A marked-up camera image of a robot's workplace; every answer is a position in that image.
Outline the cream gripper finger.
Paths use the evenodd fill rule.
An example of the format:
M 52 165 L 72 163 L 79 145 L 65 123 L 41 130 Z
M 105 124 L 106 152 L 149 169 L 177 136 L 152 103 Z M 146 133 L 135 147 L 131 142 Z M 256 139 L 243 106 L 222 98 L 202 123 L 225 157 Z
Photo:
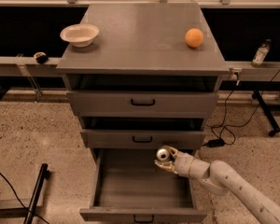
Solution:
M 164 171 L 176 174 L 175 165 L 172 161 L 155 161 L 155 164 Z
M 167 160 L 175 160 L 178 154 L 178 150 L 170 146 L 166 146 L 165 149 L 166 149 Z

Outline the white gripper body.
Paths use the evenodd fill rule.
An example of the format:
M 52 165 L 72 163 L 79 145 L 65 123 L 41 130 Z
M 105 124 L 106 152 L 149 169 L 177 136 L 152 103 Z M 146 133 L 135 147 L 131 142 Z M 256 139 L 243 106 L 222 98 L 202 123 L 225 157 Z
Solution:
M 209 176 L 209 167 L 208 162 L 196 159 L 188 153 L 178 151 L 175 157 L 175 173 L 183 177 L 207 178 Z

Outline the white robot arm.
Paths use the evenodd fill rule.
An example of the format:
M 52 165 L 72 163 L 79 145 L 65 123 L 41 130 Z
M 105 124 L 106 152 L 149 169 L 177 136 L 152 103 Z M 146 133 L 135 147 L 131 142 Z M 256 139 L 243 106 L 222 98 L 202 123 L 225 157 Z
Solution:
M 224 161 L 199 160 L 174 147 L 156 152 L 155 164 L 162 170 L 196 180 L 216 195 L 233 193 L 260 224 L 280 224 L 280 206 L 245 181 Z

